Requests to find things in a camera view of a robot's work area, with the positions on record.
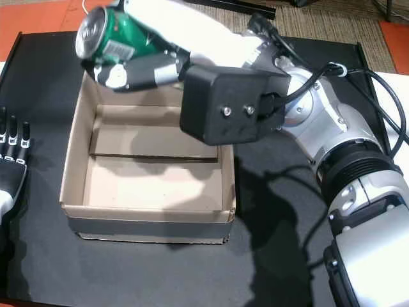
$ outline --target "black mat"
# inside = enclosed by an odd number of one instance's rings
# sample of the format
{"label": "black mat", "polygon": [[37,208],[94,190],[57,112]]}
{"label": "black mat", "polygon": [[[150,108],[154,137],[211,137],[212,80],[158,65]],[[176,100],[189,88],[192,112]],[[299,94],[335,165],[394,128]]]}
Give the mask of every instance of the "black mat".
{"label": "black mat", "polygon": [[[236,146],[240,210],[223,246],[87,241],[71,232],[58,198],[82,76],[74,38],[23,35],[0,88],[0,105],[29,120],[35,138],[3,255],[2,267],[11,258],[7,294],[70,306],[334,306],[325,269],[307,267],[330,244],[327,222],[302,248],[326,206],[306,158],[280,134]],[[292,42],[317,66],[362,65],[354,45]],[[356,91],[340,79],[334,86],[382,138],[379,119]]]}

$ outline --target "can lid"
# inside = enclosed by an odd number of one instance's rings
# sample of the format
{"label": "can lid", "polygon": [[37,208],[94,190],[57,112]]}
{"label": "can lid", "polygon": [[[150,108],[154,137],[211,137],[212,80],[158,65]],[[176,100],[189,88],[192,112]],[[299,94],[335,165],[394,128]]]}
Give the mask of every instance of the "can lid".
{"label": "can lid", "polygon": [[88,13],[81,22],[75,39],[75,51],[79,58],[88,59],[98,49],[107,27],[107,10],[99,6]]}

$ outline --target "green can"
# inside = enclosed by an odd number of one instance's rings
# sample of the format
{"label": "green can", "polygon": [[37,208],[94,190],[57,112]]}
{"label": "green can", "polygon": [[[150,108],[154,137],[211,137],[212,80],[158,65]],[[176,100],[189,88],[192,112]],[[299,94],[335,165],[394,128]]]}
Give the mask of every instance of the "green can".
{"label": "green can", "polygon": [[75,39],[80,59],[122,63],[165,49],[163,42],[123,12],[96,7],[81,22]]}

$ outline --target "open cardboard box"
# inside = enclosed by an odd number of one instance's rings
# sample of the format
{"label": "open cardboard box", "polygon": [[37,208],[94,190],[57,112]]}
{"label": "open cardboard box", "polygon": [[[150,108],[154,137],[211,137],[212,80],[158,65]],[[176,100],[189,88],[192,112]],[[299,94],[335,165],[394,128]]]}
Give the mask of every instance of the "open cardboard box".
{"label": "open cardboard box", "polygon": [[84,239],[223,243],[235,217],[232,146],[179,128],[182,91],[113,93],[84,75],[60,202]]}

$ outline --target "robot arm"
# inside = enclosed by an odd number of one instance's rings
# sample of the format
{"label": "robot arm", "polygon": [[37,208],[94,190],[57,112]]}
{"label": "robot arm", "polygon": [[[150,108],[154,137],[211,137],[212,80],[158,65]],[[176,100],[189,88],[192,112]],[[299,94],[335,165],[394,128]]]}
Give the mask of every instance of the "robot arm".
{"label": "robot arm", "polygon": [[[288,60],[289,93],[311,76]],[[409,306],[409,188],[358,111],[323,78],[286,106],[282,130],[311,162],[334,235],[324,252],[338,306]]]}
{"label": "robot arm", "polygon": [[263,33],[234,34],[169,0],[121,5],[167,47],[127,63],[86,61],[95,80],[115,91],[183,80],[180,127],[210,145],[255,141],[276,129],[292,136],[328,205],[334,240],[324,256],[338,306],[409,306],[409,188],[362,115],[341,103],[325,78],[278,103],[312,73]]}

